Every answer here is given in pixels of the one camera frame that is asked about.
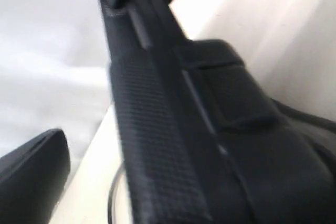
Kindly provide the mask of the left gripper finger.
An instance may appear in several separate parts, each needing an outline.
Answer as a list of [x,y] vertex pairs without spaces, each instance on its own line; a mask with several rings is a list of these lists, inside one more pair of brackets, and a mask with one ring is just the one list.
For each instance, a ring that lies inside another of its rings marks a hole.
[[61,129],[43,132],[1,157],[1,223],[49,223],[69,173]]

